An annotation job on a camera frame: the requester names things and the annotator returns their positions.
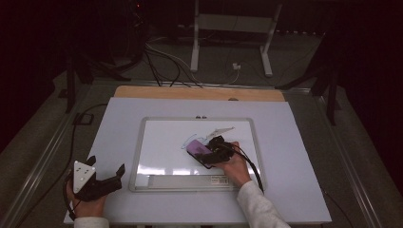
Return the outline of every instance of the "white sleeve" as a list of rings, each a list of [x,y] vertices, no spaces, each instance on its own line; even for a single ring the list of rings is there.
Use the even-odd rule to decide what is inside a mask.
[[[237,201],[252,228],[290,227],[252,180],[242,186]]]
[[[108,228],[109,221],[100,217],[83,217],[74,220],[74,228]]]

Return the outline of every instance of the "white controller part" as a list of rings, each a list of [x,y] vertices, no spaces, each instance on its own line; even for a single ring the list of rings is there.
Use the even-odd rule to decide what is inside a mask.
[[[86,165],[79,161],[74,162],[73,193],[77,194],[86,185],[92,175],[95,174],[95,167]]]

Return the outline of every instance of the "white board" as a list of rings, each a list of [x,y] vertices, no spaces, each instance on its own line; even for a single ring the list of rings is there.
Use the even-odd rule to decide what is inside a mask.
[[[133,162],[130,190],[233,190],[235,186],[230,181],[223,181],[222,184],[216,182],[217,179],[226,179],[221,169],[205,168],[189,156],[185,149],[191,140],[205,139],[216,129],[232,127],[234,129],[223,133],[222,136],[226,142],[239,142],[240,148],[259,172],[259,145],[251,119],[144,118],[139,132],[137,156]],[[249,173],[256,181],[257,177],[250,166]]]

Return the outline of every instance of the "hand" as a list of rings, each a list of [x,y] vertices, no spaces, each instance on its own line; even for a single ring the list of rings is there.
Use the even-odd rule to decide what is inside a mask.
[[[236,151],[240,152],[240,144],[238,142],[231,142]],[[251,180],[246,166],[246,160],[239,154],[235,153],[230,161],[215,163],[214,166],[221,168],[227,176],[237,187],[242,187],[245,183]]]
[[[89,202],[76,199],[73,193],[73,183],[69,180],[67,184],[67,197],[72,200],[72,208],[76,218],[104,216],[104,206],[107,195]]]

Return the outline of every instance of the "metal stand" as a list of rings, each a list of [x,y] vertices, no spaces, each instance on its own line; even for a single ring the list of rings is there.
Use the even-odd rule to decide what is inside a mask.
[[[266,76],[273,76],[273,71],[270,66],[267,52],[269,50],[270,43],[272,42],[273,35],[276,30],[281,7],[282,4],[277,5],[273,18],[202,14],[199,13],[199,0],[195,0],[195,30],[193,37],[193,51],[192,60],[190,63],[190,70],[192,72],[198,71],[200,29],[246,31],[267,33],[266,43],[260,47],[260,55],[263,62],[264,74]]]

